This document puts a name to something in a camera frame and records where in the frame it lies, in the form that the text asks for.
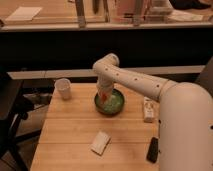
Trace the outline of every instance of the white cup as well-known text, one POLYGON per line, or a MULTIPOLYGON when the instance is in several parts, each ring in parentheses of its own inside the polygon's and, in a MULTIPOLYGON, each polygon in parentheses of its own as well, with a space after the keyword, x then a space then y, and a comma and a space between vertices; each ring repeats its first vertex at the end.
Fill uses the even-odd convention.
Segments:
POLYGON ((68 100, 71 98, 71 88, 70 88, 70 80, 66 78, 61 78, 56 80, 55 88, 61 95, 62 99, 68 100))

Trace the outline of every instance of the black object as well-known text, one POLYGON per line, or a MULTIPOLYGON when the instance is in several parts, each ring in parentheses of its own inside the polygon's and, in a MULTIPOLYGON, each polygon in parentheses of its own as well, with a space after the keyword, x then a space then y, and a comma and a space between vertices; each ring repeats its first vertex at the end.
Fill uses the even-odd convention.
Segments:
POLYGON ((98 13, 99 3, 100 3, 100 0, 93 0, 93 2, 92 2, 94 14, 98 13))
POLYGON ((197 77, 195 83, 205 88, 213 97, 213 57, 206 64, 203 71, 197 77))
POLYGON ((0 19, 0 28, 4 26, 4 22, 0 19))
POLYGON ((211 5, 201 3, 199 0, 169 0, 175 9, 206 9, 211 5))
POLYGON ((18 143, 40 135, 41 131, 21 136, 16 136, 16 133, 21 120, 27 119, 27 112, 34 109, 34 104, 22 95, 23 80, 12 80, 7 73, 0 73, 1 76, 4 75, 0 77, 0 158, 9 151, 20 169, 27 171, 28 168, 18 153, 18 143))
POLYGON ((151 139, 146 158, 152 163, 155 163, 158 159, 158 139, 155 137, 151 139))

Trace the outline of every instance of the floor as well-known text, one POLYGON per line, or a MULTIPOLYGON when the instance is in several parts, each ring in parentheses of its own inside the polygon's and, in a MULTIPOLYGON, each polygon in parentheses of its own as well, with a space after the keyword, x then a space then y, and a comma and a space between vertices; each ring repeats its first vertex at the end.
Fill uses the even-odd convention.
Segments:
MULTIPOLYGON (((36 110, 29 113, 28 119, 22 121, 18 135, 28 133, 34 130, 41 129, 44 123, 45 114, 48 110, 48 105, 36 106, 36 110)), ((30 168, 32 159, 38 144, 38 137, 27 140, 19 144, 19 153, 23 157, 28 168, 30 168)), ((20 171, 15 161, 9 153, 6 153, 3 160, 0 160, 0 170, 1 171, 20 171)))

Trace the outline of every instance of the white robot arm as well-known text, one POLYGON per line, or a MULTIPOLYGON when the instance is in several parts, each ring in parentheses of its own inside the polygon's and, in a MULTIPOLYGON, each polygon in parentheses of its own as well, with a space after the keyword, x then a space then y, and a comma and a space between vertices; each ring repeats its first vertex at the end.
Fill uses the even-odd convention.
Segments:
POLYGON ((98 75, 98 94, 105 100, 114 82, 160 102, 159 170, 213 170, 213 101, 193 83, 118 68, 119 59, 108 54, 93 65, 98 75))

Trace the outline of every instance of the bowl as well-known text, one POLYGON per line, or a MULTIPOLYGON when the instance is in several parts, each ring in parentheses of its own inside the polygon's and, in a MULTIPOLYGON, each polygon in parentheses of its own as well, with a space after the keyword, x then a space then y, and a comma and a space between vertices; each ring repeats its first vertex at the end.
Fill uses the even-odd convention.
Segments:
POLYGON ((107 116, 118 114, 123 109, 124 101, 123 94, 117 89, 113 89, 111 96, 104 103, 98 94, 94 98, 97 111, 107 116))

